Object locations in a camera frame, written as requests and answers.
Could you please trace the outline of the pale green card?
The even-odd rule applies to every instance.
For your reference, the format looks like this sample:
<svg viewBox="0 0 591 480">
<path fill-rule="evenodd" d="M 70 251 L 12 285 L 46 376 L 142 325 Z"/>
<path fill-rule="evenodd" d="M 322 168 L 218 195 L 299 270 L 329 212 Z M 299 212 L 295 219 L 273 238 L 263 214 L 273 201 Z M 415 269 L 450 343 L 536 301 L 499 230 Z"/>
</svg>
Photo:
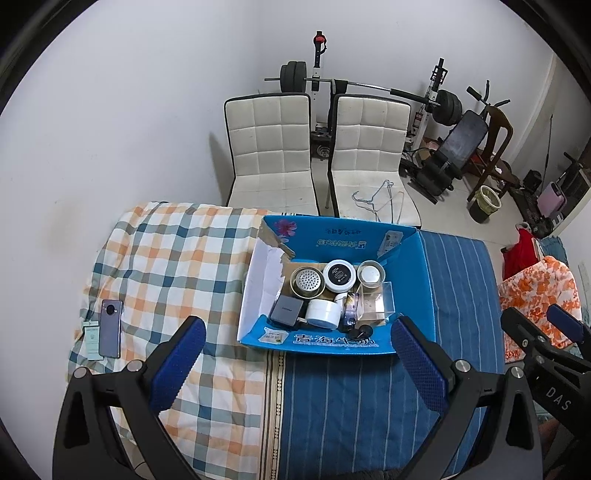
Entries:
<svg viewBox="0 0 591 480">
<path fill-rule="evenodd" d="M 83 337 L 86 357 L 89 361 L 100 361 L 103 357 L 99 353 L 100 327 L 98 321 L 85 321 Z"/>
</svg>

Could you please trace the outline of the blue striped cloth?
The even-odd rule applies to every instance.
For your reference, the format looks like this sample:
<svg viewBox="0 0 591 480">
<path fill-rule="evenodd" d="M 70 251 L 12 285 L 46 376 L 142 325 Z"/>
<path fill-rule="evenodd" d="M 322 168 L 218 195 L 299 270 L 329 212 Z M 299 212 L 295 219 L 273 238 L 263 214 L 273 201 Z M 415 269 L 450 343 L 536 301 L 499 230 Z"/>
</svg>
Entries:
<svg viewBox="0 0 591 480">
<path fill-rule="evenodd" d="M 481 240 L 422 234 L 434 293 L 436 342 L 483 372 L 504 369 L 497 279 Z M 280 479 L 401 469 L 437 414 L 395 355 L 288 354 Z"/>
</svg>

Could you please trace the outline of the white tape roll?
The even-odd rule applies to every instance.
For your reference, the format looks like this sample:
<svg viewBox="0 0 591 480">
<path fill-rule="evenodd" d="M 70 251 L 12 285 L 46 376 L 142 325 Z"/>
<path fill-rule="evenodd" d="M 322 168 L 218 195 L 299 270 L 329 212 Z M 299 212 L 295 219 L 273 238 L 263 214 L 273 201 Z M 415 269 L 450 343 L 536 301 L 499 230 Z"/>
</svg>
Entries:
<svg viewBox="0 0 591 480">
<path fill-rule="evenodd" d="M 342 307 L 334 301 L 312 299 L 308 302 L 304 319 L 308 325 L 325 330 L 337 330 L 341 320 Z"/>
</svg>

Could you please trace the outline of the dark grey power bank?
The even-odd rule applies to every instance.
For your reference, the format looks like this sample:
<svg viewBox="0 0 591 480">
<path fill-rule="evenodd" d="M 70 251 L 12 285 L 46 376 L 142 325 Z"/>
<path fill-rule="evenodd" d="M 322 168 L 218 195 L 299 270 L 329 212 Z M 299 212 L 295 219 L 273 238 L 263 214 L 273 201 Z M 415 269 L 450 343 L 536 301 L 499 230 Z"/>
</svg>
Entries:
<svg viewBox="0 0 591 480">
<path fill-rule="evenodd" d="M 270 312 L 270 323 L 281 328 L 297 329 L 298 318 L 303 307 L 303 299 L 280 295 Z"/>
</svg>

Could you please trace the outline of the black weight bench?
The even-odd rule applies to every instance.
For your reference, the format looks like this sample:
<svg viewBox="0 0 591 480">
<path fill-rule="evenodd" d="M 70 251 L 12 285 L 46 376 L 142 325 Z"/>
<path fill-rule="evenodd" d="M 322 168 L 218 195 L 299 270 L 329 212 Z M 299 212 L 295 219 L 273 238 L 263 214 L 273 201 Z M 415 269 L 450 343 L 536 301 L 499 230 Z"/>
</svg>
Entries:
<svg viewBox="0 0 591 480">
<path fill-rule="evenodd" d="M 410 185 L 433 204 L 453 181 L 463 176 L 462 169 L 488 132 L 488 124 L 476 112 L 468 110 L 436 150 L 421 166 L 410 155 L 401 159 L 401 174 L 410 178 Z"/>
</svg>

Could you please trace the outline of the left white quilted chair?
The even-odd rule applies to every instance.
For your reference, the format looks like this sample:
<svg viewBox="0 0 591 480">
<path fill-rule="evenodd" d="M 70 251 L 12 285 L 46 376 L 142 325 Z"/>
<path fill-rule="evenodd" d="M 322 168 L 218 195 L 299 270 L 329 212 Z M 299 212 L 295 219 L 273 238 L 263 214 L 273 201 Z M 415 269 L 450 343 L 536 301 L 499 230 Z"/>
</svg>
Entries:
<svg viewBox="0 0 591 480">
<path fill-rule="evenodd" d="M 230 98 L 224 120 L 235 174 L 228 206 L 317 215 L 308 95 Z"/>
</svg>

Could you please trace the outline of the checked orange teal cloth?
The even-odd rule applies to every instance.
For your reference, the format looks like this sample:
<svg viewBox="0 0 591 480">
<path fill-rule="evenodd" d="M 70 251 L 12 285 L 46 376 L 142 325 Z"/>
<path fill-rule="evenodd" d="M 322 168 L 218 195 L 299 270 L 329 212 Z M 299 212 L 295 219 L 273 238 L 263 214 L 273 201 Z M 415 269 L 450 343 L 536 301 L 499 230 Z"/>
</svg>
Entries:
<svg viewBox="0 0 591 480">
<path fill-rule="evenodd" d="M 120 370 L 145 359 L 188 316 L 204 321 L 204 350 L 172 406 L 167 433 L 207 479 L 274 479 L 280 471 L 283 354 L 238 342 L 238 317 L 263 211 L 190 203 L 139 205 L 124 213 L 99 251 L 80 319 L 103 301 L 123 304 L 121 353 L 89 361 L 82 338 L 70 368 Z"/>
</svg>

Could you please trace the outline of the brown wooden chair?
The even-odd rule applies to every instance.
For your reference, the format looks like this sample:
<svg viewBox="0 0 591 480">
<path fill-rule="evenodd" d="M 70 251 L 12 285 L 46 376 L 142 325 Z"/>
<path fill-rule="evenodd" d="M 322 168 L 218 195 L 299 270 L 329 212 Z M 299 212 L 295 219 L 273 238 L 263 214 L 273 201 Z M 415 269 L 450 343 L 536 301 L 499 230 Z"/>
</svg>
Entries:
<svg viewBox="0 0 591 480">
<path fill-rule="evenodd" d="M 464 168 L 467 173 L 478 178 L 476 186 L 467 198 L 468 202 L 473 200 L 489 177 L 504 183 L 499 197 L 503 197 L 510 188 L 521 186 L 520 179 L 513 174 L 511 167 L 503 160 L 505 150 L 513 138 L 513 126 L 498 106 L 486 106 L 481 116 L 488 121 L 488 132 L 484 149 L 476 149 Z"/>
</svg>

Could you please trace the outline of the clear plastic square box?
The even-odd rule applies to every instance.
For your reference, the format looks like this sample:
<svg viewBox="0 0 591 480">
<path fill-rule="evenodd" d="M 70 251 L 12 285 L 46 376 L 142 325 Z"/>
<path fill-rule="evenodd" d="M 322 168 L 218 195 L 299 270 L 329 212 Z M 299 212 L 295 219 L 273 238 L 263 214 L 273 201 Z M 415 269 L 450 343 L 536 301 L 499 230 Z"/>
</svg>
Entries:
<svg viewBox="0 0 591 480">
<path fill-rule="evenodd" d="M 396 313 L 391 282 L 383 282 L 376 288 L 361 285 L 356 294 L 356 323 L 359 325 L 383 326 Z"/>
</svg>

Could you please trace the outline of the black car key bunch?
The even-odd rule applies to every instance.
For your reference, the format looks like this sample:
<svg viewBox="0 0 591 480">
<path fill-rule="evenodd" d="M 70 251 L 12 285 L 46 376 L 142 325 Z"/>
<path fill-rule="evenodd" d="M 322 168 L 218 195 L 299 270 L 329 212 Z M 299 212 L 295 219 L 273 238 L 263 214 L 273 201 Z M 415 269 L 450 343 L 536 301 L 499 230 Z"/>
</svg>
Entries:
<svg viewBox="0 0 591 480">
<path fill-rule="evenodd" d="M 374 334 L 374 329 L 370 325 L 354 327 L 346 332 L 346 339 L 353 343 L 362 343 L 370 339 Z"/>
</svg>

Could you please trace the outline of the white quilted chair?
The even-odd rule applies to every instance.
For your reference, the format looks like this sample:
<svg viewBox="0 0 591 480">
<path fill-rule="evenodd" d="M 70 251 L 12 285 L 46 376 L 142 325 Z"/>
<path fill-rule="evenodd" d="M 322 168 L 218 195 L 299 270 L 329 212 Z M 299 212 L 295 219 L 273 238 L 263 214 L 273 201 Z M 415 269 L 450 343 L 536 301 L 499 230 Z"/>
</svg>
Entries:
<svg viewBox="0 0 591 480">
<path fill-rule="evenodd" d="M 308 95 L 230 98 L 224 120 L 235 174 L 228 206 L 317 215 Z"/>
<path fill-rule="evenodd" d="M 356 207 L 351 195 L 373 194 L 390 179 L 406 193 L 398 225 L 419 228 L 421 217 L 400 175 L 411 106 L 384 97 L 341 94 L 332 108 L 332 156 L 329 189 L 335 216 L 375 221 L 370 212 Z"/>
</svg>

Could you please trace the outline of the blue cardboard milk box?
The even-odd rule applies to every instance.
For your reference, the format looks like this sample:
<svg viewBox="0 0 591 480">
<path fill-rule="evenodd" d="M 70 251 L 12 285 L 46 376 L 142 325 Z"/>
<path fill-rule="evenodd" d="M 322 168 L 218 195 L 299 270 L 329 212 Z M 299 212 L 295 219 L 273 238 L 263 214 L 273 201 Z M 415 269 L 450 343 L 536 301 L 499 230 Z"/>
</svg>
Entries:
<svg viewBox="0 0 591 480">
<path fill-rule="evenodd" d="M 304 215 L 266 215 L 245 277 L 238 342 L 245 346 L 320 355 L 394 353 L 391 327 L 377 327 L 365 342 L 338 331 L 303 325 L 281 327 L 270 319 L 280 295 L 290 294 L 290 274 L 304 265 L 344 260 L 359 266 L 373 260 L 391 284 L 394 312 L 406 314 L 428 339 L 436 319 L 433 288 L 421 233 L 414 227 L 359 219 Z"/>
</svg>

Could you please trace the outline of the barbell with black plates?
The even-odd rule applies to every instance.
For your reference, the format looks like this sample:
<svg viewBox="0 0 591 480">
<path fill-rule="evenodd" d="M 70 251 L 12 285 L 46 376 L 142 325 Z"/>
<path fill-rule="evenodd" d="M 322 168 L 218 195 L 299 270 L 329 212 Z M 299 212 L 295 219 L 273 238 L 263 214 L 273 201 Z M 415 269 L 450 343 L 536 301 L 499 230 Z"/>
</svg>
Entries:
<svg viewBox="0 0 591 480">
<path fill-rule="evenodd" d="M 439 59 L 439 62 L 433 69 L 430 77 L 428 91 L 421 96 L 397 88 L 388 88 L 380 85 L 361 83 L 351 80 L 341 80 L 335 78 L 324 78 L 318 74 L 308 77 L 308 66 L 303 61 L 290 61 L 280 67 L 279 77 L 266 77 L 264 82 L 279 82 L 280 91 L 283 93 L 304 93 L 308 84 L 320 86 L 322 83 L 335 84 L 342 86 L 344 91 L 349 86 L 363 89 L 376 90 L 388 93 L 396 98 L 410 100 L 425 106 L 436 123 L 444 126 L 456 125 L 464 113 L 463 105 L 459 97 L 442 88 L 447 77 L 448 70 L 445 68 L 445 60 Z"/>
</svg>

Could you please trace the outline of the green rimmed waste bin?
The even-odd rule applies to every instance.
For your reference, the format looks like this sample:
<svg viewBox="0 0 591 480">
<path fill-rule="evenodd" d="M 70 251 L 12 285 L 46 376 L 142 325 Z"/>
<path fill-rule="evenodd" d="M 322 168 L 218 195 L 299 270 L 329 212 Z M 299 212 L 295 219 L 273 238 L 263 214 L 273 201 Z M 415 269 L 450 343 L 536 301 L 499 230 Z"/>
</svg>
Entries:
<svg viewBox="0 0 591 480">
<path fill-rule="evenodd" d="M 501 207 L 502 202 L 497 193 L 491 187 L 482 185 L 474 195 L 469 214 L 474 221 L 483 224 Z"/>
</svg>

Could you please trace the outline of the red cloth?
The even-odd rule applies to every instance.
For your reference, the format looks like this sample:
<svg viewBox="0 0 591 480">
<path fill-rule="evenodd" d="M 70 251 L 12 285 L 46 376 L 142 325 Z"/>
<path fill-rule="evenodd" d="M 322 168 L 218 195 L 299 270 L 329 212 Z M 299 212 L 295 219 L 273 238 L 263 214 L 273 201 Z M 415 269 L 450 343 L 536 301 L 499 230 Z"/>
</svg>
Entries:
<svg viewBox="0 0 591 480">
<path fill-rule="evenodd" d="M 503 279 L 518 274 L 539 261 L 537 239 L 531 231 L 520 224 L 516 226 L 518 241 L 501 249 L 503 256 Z"/>
</svg>

